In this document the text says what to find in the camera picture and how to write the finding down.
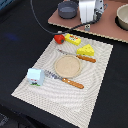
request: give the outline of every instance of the tray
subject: tray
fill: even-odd
[[[84,31],[85,28],[84,26],[81,26],[75,30],[128,43],[128,31],[123,30],[116,23],[118,22],[116,21],[117,9],[120,6],[127,4],[128,2],[126,0],[123,0],[122,1],[123,3],[118,1],[119,0],[117,1],[104,0],[104,4],[107,3],[108,7],[102,14],[100,21],[90,26],[89,32]],[[73,19],[63,19],[58,15],[58,10],[56,10],[53,13],[53,15],[48,19],[48,23],[65,28],[72,28],[74,26],[81,24],[80,12],[78,10],[77,16],[74,17]]]

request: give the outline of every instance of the wooden plate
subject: wooden plate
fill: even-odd
[[[56,73],[63,78],[72,78],[81,72],[81,62],[73,55],[59,58],[54,65]]]

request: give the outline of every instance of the cable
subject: cable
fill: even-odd
[[[78,28],[78,27],[81,27],[81,26],[84,26],[84,25],[87,25],[87,24],[94,24],[94,23],[96,23],[97,21],[99,21],[99,18],[97,18],[97,20],[90,21],[90,22],[86,22],[86,23],[83,23],[83,24],[79,24],[79,25],[77,25],[77,26],[75,26],[75,27],[73,27],[73,28],[71,28],[71,29],[68,29],[67,31],[62,32],[62,33],[53,33],[53,32],[48,31],[47,29],[45,29],[45,28],[41,25],[41,23],[39,22],[39,20],[37,19],[36,14],[35,14],[35,11],[34,11],[34,8],[33,8],[32,0],[30,0],[30,5],[31,5],[31,9],[32,9],[34,18],[35,18],[35,20],[37,21],[37,23],[39,24],[39,26],[40,26],[43,30],[45,30],[46,32],[48,32],[48,33],[50,33],[50,34],[52,34],[52,35],[61,35],[61,34],[65,34],[65,33],[68,33],[68,32],[70,32],[70,31],[72,31],[73,29]]]

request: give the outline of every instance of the yellow object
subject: yellow object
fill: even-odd
[[[67,34],[65,36],[65,40],[72,43],[72,44],[75,44],[75,45],[79,45],[81,43],[81,39],[76,37],[76,36],[73,36],[73,35],[70,35],[70,34]]]
[[[87,44],[82,48],[77,49],[76,54],[94,56],[94,50],[90,44]]]

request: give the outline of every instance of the floor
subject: floor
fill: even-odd
[[[35,122],[34,120],[34,124],[35,123],[37,127],[35,127],[34,125],[32,125],[31,127],[26,127],[23,124],[19,124],[15,120],[7,118],[6,116],[0,114],[0,128],[49,128],[48,126],[39,122]]]
[[[22,125],[22,124],[18,124],[16,121],[12,120],[12,119],[8,119],[8,121],[2,125],[2,123],[0,123],[0,128],[25,128],[26,126]]]

